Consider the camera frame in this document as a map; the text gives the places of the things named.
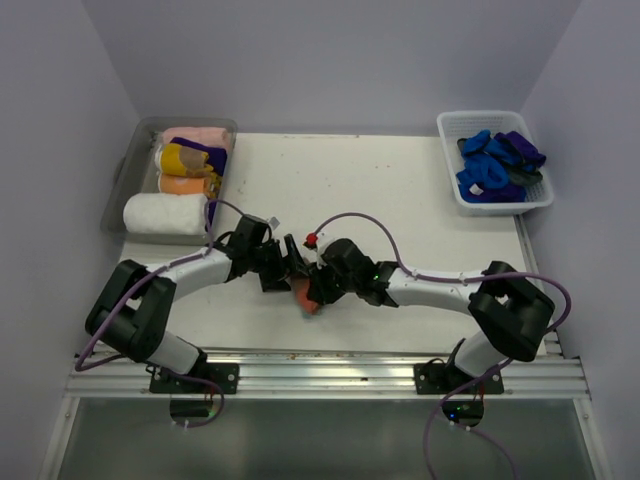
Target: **laundry basket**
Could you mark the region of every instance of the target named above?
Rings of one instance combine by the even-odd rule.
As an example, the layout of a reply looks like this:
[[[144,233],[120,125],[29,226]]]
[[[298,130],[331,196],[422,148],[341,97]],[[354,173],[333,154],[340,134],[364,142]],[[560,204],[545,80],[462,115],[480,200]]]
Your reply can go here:
[[[460,214],[466,216],[519,215],[533,208],[550,205],[553,202],[553,189],[549,182],[549,174],[544,167],[540,168],[542,181],[527,187],[527,196],[524,202],[469,203],[462,198],[458,189],[456,173],[464,169],[464,159],[458,150],[457,141],[460,138],[473,137],[480,130],[490,130],[491,135],[515,130],[535,145],[524,119],[515,112],[475,110],[445,112],[438,115],[440,141]]]

